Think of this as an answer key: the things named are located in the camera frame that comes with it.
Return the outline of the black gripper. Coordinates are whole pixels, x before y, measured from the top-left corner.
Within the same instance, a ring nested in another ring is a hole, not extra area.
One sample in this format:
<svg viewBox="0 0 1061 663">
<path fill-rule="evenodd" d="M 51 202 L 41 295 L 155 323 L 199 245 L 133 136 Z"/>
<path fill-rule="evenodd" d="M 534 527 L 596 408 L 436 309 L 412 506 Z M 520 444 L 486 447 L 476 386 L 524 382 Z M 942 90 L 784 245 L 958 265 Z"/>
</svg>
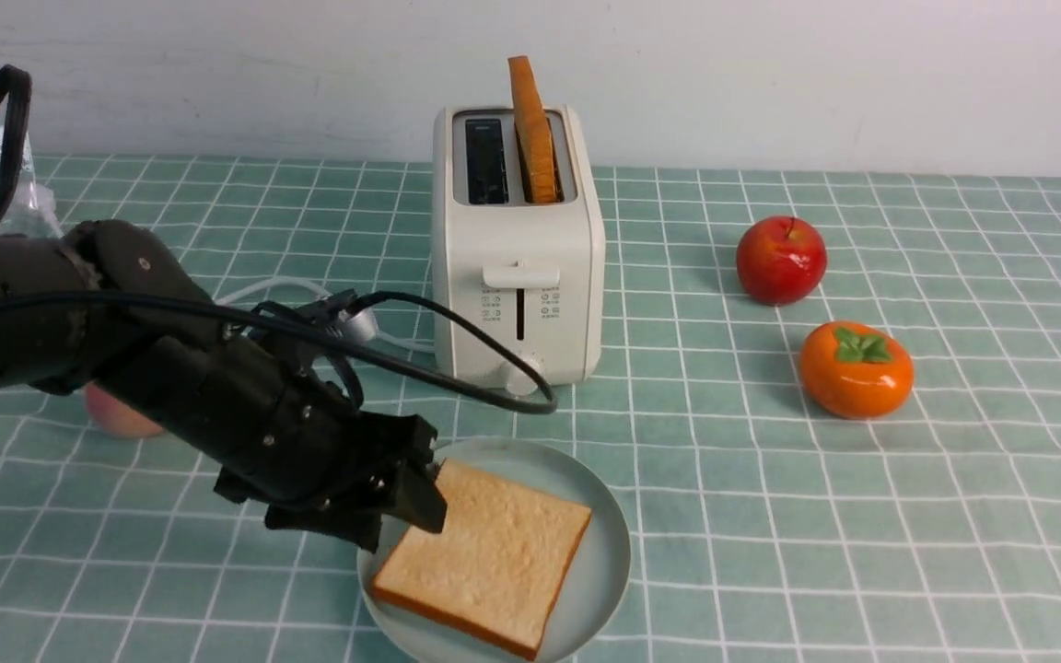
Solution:
<svg viewBox="0 0 1061 663">
<path fill-rule="evenodd" d="M 227 471 L 223 495 L 269 505 L 269 531 L 379 546 L 382 517 L 445 528 L 434 436 L 416 416 L 359 411 L 248 337 L 207 349 L 160 337 L 98 374 L 102 390 Z"/>
</svg>

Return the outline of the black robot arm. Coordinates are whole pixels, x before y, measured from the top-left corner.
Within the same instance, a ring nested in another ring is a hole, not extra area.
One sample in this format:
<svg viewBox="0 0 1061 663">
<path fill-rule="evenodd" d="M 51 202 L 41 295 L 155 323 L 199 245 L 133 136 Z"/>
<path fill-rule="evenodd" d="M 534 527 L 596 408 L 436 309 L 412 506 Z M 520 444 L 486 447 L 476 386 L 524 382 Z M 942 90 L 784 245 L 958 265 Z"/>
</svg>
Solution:
<svg viewBox="0 0 1061 663">
<path fill-rule="evenodd" d="M 443 529 L 434 429 L 361 408 L 356 380 L 313 370 L 343 346 L 321 306 L 216 306 L 158 235 L 88 221 L 63 238 L 0 235 L 0 388 L 94 386 L 219 465 L 214 490 L 265 506 L 268 529 L 378 549 L 386 516 Z"/>
</svg>

